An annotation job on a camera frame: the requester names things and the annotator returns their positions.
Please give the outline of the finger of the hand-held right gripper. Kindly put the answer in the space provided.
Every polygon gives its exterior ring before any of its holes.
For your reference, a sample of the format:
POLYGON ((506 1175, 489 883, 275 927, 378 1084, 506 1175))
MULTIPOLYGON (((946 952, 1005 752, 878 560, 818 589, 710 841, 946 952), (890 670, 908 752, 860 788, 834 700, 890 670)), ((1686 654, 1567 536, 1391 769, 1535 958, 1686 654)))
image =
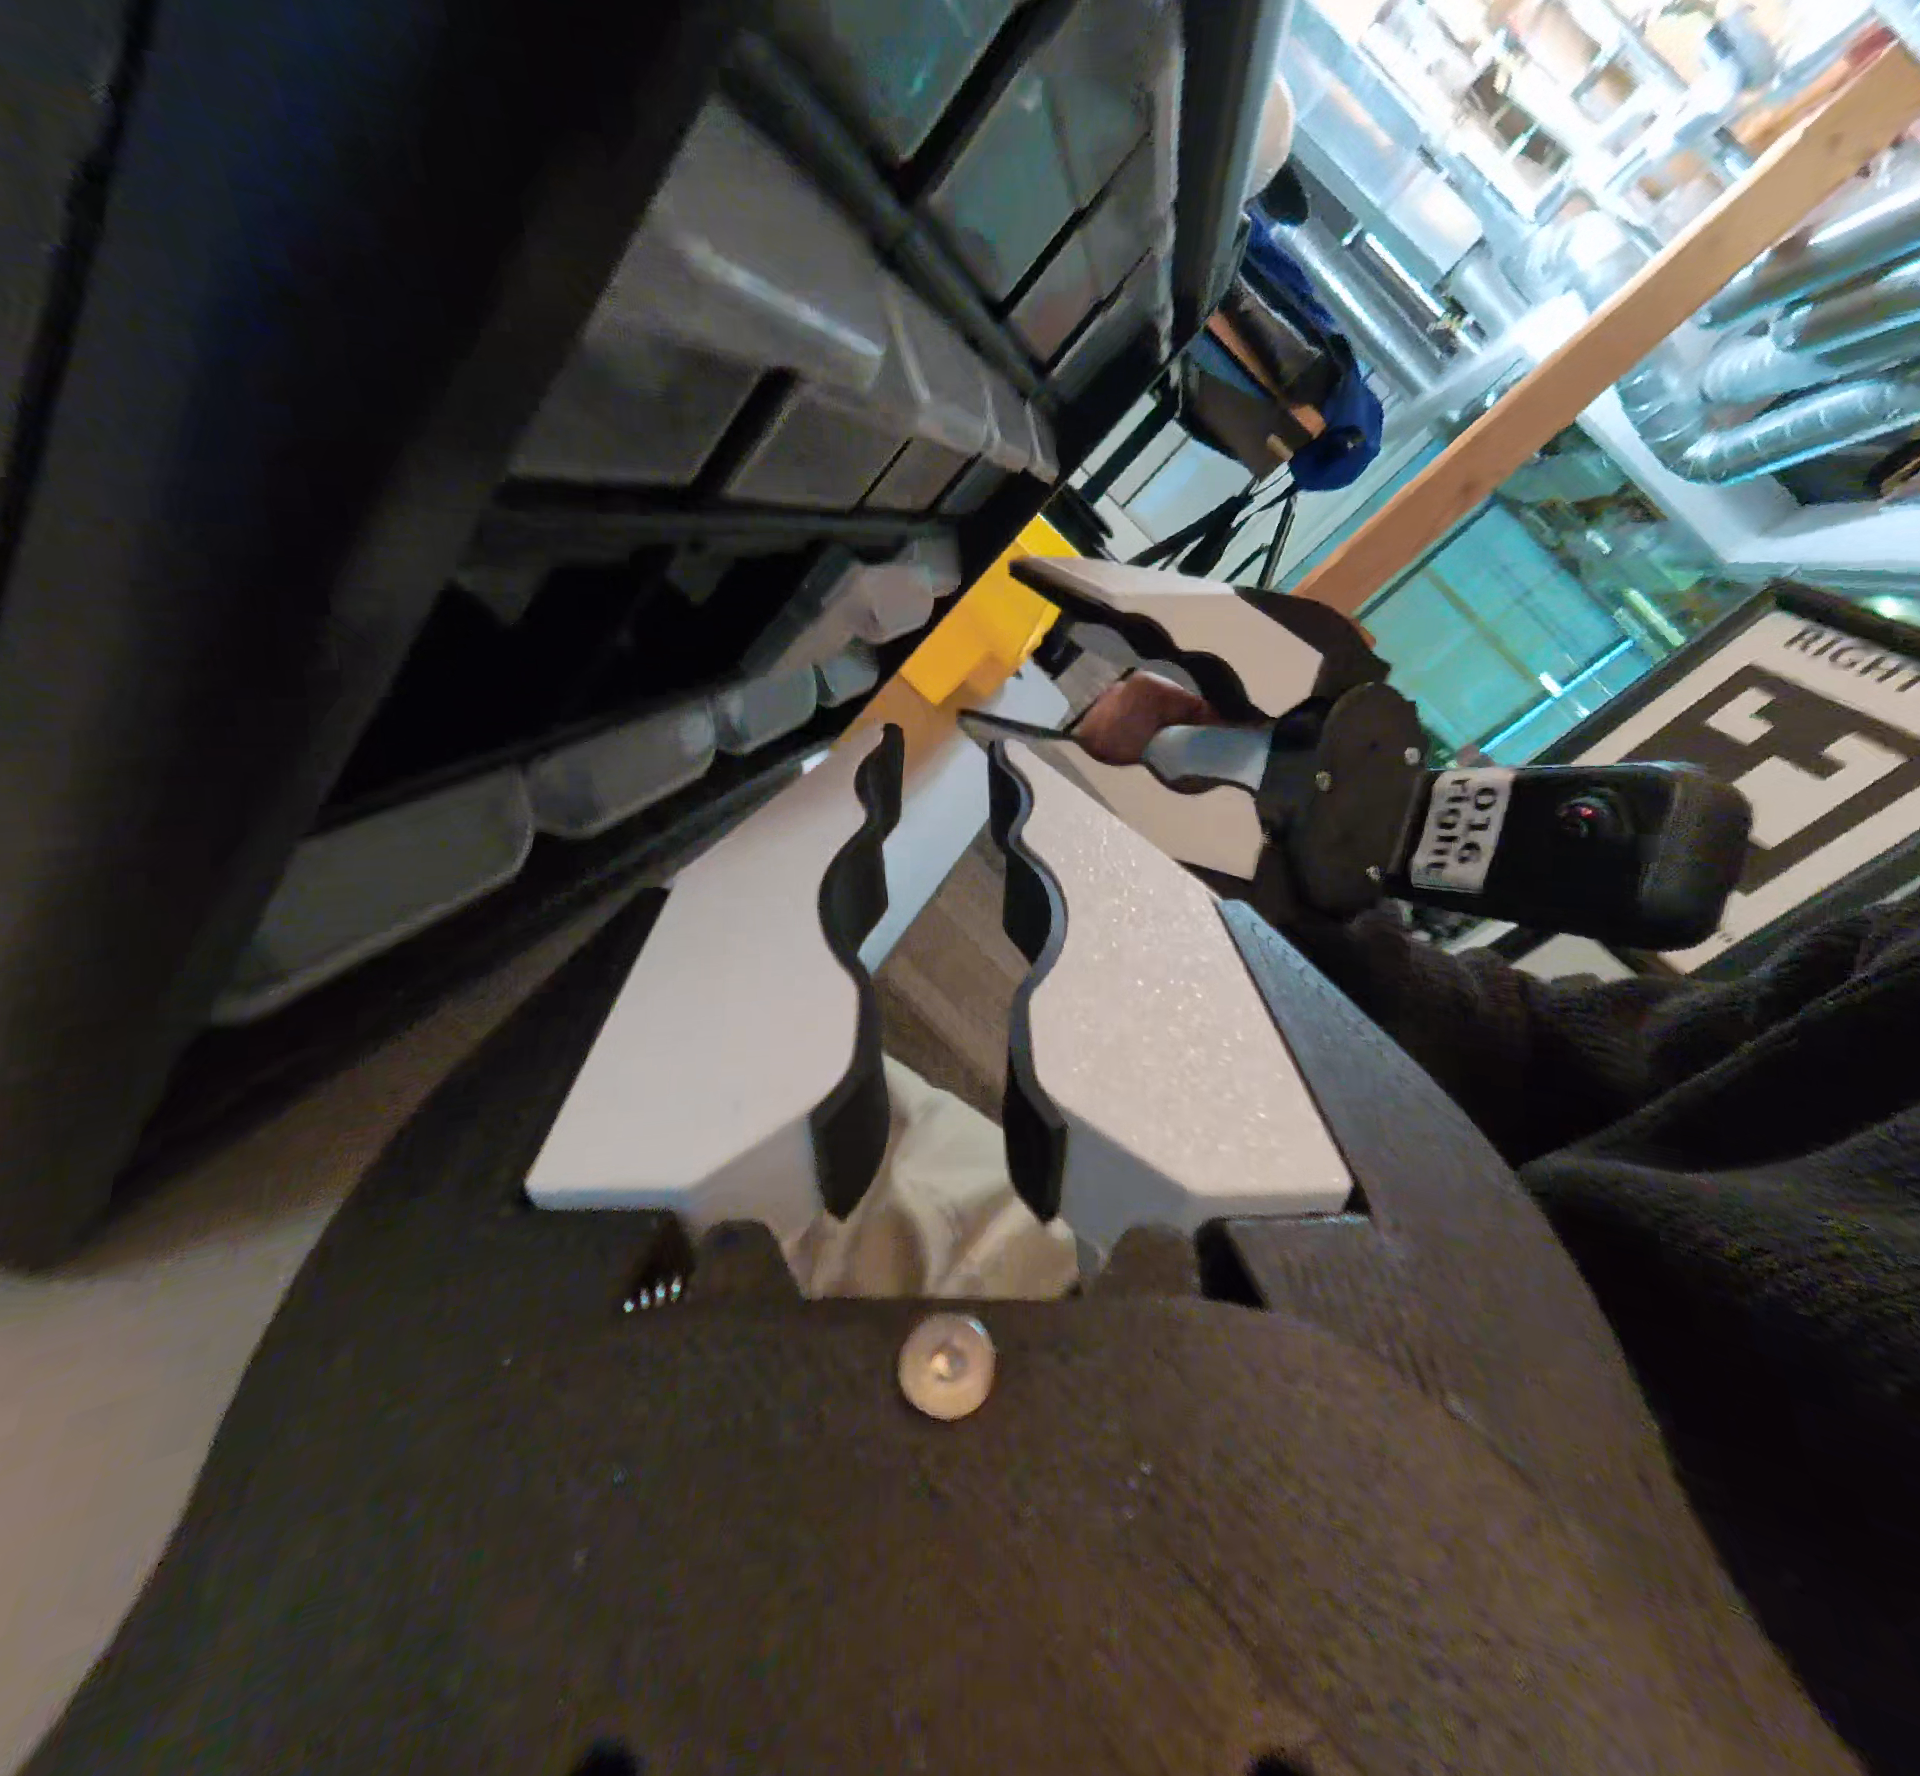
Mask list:
POLYGON ((981 709, 964 709, 956 719, 980 742, 1022 742, 1179 868, 1240 883, 1255 877, 1264 832, 1248 788, 1168 788, 1146 766, 1106 766, 1087 757, 1067 731, 1046 731, 981 709))
POLYGON ((1326 695, 1326 659, 1216 580, 1080 557, 1014 557, 1090 654, 1162 670, 1228 722, 1275 722, 1326 695))

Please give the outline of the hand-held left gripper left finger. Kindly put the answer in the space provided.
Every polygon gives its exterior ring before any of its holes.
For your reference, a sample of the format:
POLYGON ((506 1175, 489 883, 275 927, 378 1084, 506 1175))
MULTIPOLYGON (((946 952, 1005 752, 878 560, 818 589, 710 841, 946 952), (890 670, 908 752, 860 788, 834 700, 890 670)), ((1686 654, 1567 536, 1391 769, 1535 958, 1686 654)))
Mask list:
POLYGON ((902 735, 854 731, 671 882, 524 1175, 542 1212, 847 1218, 890 1147, 874 986, 902 735))

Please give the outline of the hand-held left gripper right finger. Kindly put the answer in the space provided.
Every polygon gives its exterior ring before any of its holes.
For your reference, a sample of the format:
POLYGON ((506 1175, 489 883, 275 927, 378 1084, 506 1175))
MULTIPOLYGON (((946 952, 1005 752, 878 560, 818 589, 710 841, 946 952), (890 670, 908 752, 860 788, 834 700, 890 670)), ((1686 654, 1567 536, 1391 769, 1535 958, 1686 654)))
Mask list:
POLYGON ((988 749, 1010 1184, 1083 1259, 1137 1229, 1347 1215, 1355 1178, 1218 897, 1022 740, 988 749))

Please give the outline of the yellow plastic bin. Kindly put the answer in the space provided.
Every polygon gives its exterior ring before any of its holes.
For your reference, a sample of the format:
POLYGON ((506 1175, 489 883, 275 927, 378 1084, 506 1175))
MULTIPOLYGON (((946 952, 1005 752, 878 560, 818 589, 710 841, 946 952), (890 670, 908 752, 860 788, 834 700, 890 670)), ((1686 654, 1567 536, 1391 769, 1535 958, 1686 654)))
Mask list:
POLYGON ((959 691, 988 697, 1050 635, 1062 615, 1059 604, 1010 570, 1014 561, 1034 557, 1076 560, 1076 548, 1035 517, 901 663, 901 680, 928 705, 943 705, 959 691))

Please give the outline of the rows of clear cabinet drawers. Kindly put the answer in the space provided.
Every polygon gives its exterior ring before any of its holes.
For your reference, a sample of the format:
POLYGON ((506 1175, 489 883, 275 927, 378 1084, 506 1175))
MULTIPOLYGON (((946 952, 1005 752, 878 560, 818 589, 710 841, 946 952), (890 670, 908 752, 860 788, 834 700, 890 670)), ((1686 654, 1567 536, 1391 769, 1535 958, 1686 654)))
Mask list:
POLYGON ((1179 0, 757 0, 212 1026, 866 697, 1168 356, 1183 70, 1179 0))

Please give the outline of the black drawer cabinet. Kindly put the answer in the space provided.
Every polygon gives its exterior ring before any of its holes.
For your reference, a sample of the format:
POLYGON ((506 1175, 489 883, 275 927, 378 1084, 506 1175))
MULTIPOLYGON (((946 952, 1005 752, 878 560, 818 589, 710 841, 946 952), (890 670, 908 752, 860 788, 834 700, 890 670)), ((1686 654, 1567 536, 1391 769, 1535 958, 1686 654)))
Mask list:
MULTIPOLYGON (((753 11, 129 0, 3 462, 6 1267, 68 1259, 143 1150, 270 1075, 288 1036, 212 1004, 753 11)), ((1168 356, 1115 359, 1059 475, 959 517, 959 584, 1216 306, 1289 11, 1179 0, 1168 356)), ((469 916, 692 841, 854 702, 316 993, 448 986, 469 916)))

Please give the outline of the grey desk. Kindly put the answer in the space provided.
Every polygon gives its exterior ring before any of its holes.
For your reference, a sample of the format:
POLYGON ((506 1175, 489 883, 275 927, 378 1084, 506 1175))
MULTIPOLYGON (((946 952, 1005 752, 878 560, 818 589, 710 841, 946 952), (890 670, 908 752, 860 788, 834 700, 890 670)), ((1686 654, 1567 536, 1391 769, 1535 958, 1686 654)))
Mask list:
MULTIPOLYGON (((997 1116, 1005 999, 988 763, 908 749, 878 944, 885 1055, 997 1116)), ((611 916, 609 900, 123 1205, 47 1276, 3 1273, 3 1770, 68 1706, 143 1590, 285 1288, 450 1069, 611 916)))

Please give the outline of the person's right hand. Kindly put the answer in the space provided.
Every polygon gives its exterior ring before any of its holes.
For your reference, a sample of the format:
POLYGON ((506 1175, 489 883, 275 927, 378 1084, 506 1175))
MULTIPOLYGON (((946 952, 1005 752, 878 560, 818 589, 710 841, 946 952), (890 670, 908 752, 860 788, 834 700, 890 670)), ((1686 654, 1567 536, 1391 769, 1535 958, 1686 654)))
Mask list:
POLYGON ((1196 691, 1135 670, 1093 697, 1070 740, 1106 766, 1137 766, 1161 731, 1216 725, 1218 715, 1196 691))

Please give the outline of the black framed marker sign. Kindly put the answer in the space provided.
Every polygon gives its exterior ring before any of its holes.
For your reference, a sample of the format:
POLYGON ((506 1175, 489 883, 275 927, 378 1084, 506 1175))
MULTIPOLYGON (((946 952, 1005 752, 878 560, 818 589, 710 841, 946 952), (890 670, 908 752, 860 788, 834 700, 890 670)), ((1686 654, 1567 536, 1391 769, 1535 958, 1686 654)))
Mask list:
POLYGON ((1917 630, 1851 598, 1773 581, 1617 691, 1624 661, 1571 678, 1497 731, 1502 766, 1660 759, 1751 808, 1735 893, 1694 949, 1615 949, 1538 928, 1478 931, 1529 973, 1730 976, 1794 928, 1917 894, 1917 630))

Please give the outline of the blue jacket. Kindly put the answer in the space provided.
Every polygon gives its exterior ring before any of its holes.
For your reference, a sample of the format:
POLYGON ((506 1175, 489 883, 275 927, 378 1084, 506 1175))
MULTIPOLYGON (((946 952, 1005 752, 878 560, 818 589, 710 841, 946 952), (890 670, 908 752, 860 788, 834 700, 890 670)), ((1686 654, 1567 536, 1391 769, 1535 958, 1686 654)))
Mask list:
POLYGON ((1179 359, 1196 436, 1248 472, 1340 492, 1381 448, 1381 399, 1286 242, 1293 215, 1245 208, 1237 273, 1179 359))

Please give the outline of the person's black knit sweater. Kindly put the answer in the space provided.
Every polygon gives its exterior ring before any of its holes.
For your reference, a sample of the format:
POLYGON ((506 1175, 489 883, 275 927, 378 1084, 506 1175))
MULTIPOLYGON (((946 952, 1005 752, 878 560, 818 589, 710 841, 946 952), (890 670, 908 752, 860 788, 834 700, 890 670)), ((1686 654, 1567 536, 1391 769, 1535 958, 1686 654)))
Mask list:
POLYGON ((1872 1774, 1914 1774, 1917 897, 1728 980, 1286 931, 1518 1175, 1770 1643, 1872 1774))

